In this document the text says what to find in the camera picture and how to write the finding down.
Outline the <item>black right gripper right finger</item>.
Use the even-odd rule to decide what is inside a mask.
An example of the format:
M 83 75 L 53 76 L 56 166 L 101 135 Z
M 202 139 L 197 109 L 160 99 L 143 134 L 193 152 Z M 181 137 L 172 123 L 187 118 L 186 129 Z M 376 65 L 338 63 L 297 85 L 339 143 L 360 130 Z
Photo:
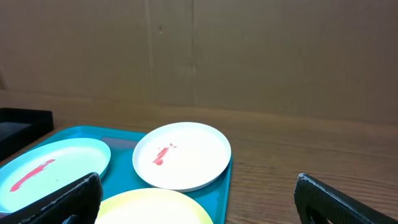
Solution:
M 304 224 L 397 224 L 397 220 L 305 173 L 297 177 L 294 202 Z

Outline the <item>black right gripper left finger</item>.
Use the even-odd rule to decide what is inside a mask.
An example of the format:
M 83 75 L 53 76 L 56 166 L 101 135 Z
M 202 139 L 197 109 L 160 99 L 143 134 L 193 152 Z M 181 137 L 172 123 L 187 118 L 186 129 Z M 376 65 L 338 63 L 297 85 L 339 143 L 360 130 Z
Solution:
M 2 217 L 1 224 L 94 224 L 102 197 L 100 176 L 92 172 Z

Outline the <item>light blue plate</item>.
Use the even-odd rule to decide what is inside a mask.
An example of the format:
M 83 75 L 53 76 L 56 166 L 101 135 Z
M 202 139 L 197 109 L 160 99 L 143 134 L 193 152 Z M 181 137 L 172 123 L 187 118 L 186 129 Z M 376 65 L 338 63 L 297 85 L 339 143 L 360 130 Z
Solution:
M 91 172 L 102 176 L 109 146 L 92 138 L 66 139 L 35 148 L 1 168 L 1 213 L 16 212 Z

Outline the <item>yellow plate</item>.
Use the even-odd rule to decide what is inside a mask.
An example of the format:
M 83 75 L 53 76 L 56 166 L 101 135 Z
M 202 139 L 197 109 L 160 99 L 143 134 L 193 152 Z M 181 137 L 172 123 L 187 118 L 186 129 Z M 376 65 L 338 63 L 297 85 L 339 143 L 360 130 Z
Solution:
M 101 202 L 96 224 L 212 224 L 205 209 L 173 190 L 146 188 L 117 194 Z

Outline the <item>white plate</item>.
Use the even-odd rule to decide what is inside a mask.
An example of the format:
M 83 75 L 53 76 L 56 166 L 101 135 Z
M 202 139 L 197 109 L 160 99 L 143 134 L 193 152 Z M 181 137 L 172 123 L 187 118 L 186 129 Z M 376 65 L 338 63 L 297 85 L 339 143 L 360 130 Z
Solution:
M 191 192 L 214 182 L 232 158 L 231 145 L 219 130 L 179 122 L 146 134 L 136 145 L 132 165 L 153 187 Z

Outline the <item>teal plastic tray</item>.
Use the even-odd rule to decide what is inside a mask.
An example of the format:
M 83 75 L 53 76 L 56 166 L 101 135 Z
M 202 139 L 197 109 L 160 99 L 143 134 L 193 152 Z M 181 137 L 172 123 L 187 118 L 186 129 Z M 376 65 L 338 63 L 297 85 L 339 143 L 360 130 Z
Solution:
M 144 136 L 144 133 L 120 129 L 73 126 L 56 132 L 39 143 L 37 147 L 72 138 L 93 138 L 105 142 L 111 150 L 108 169 L 101 175 L 105 200 L 128 190 L 150 187 L 137 175 L 132 164 L 134 148 Z M 233 163 L 230 162 L 223 173 L 210 185 L 186 193 L 206 210 L 215 224 L 224 224 L 226 221 L 232 167 Z

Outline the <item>black rectangular tray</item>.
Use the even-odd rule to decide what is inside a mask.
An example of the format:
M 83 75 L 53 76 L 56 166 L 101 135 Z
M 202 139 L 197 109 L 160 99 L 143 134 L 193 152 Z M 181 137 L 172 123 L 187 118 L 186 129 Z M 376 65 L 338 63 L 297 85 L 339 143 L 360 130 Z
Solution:
M 53 129 L 51 111 L 1 108 L 1 161 Z

